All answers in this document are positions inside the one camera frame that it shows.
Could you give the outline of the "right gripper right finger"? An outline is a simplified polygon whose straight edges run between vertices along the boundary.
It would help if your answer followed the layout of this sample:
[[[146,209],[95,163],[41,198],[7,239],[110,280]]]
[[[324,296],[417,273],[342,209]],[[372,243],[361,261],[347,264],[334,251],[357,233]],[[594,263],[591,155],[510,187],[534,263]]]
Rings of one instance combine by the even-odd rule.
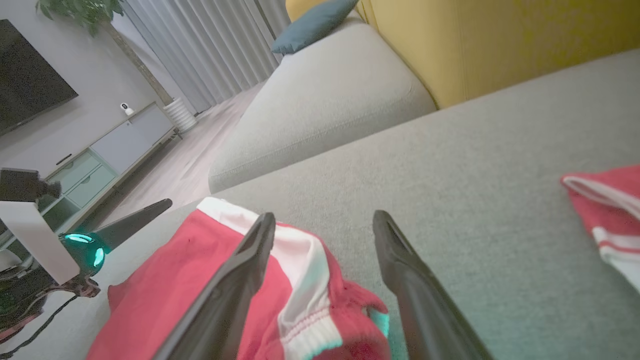
[[[386,210],[372,220],[382,280],[397,299],[411,360],[491,360],[492,354]]]

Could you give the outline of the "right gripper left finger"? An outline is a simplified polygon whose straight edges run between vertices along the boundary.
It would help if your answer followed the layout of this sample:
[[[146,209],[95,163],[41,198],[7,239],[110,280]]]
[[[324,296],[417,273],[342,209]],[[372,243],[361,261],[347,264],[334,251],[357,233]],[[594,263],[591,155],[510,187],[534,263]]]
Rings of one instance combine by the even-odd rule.
[[[196,297],[154,360],[235,360],[250,303],[265,280],[275,215],[261,214]]]

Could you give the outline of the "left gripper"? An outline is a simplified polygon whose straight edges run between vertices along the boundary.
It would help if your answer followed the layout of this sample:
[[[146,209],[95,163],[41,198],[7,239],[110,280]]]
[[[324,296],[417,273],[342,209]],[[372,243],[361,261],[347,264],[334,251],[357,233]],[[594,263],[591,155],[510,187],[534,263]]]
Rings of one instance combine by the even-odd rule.
[[[2,169],[0,173],[0,218],[12,235],[57,282],[63,285],[80,274],[73,260],[36,205],[39,198],[62,194],[60,182],[49,183],[35,170]],[[94,235],[112,252],[173,205],[169,198],[107,224]]]

